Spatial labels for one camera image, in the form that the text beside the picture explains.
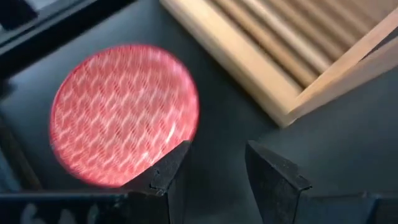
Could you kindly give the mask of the red patterned bowl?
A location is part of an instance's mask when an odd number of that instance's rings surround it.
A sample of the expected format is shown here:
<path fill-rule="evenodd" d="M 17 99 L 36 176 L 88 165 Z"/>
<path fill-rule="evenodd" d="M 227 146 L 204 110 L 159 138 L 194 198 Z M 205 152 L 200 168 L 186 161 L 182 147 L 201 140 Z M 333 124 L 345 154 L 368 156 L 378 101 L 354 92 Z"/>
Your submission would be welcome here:
<path fill-rule="evenodd" d="M 119 45 L 90 55 L 60 85 L 49 137 L 72 176 L 120 187 L 191 141 L 200 102 L 188 69 L 153 45 Z"/>

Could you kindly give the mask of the black aluminium table frame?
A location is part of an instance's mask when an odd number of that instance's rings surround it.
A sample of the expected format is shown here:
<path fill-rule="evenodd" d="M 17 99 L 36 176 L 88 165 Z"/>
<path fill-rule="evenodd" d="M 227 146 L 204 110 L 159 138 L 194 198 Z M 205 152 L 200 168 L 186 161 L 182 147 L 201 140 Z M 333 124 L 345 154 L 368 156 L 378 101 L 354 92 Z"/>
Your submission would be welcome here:
<path fill-rule="evenodd" d="M 36 18 L 0 31 L 0 83 L 137 0 L 56 0 Z"/>

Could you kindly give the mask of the wooden slatted shelf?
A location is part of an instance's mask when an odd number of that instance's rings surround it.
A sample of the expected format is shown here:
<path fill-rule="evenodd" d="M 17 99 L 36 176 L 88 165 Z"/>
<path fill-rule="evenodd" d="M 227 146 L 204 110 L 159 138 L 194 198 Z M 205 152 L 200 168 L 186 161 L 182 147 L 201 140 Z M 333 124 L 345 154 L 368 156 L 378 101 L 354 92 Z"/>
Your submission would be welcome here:
<path fill-rule="evenodd" d="M 398 66 L 398 0 L 160 0 L 281 127 Z"/>

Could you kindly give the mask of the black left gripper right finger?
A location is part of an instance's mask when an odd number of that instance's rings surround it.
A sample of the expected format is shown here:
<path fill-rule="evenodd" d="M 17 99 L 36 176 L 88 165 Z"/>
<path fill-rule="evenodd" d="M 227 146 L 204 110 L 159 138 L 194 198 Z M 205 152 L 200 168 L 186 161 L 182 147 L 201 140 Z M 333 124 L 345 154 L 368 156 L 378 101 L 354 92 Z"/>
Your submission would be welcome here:
<path fill-rule="evenodd" d="M 300 194 L 312 187 L 298 165 L 256 141 L 246 144 L 245 161 L 263 224 L 294 224 Z"/>

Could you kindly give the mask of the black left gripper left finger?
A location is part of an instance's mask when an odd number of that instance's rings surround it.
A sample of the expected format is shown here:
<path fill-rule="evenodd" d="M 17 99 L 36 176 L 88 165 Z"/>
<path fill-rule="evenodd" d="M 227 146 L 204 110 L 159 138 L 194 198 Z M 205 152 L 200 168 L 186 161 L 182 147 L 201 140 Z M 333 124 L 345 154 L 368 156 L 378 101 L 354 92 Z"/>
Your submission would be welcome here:
<path fill-rule="evenodd" d="M 181 142 L 163 158 L 123 186 L 123 224 L 183 224 L 190 141 Z"/>

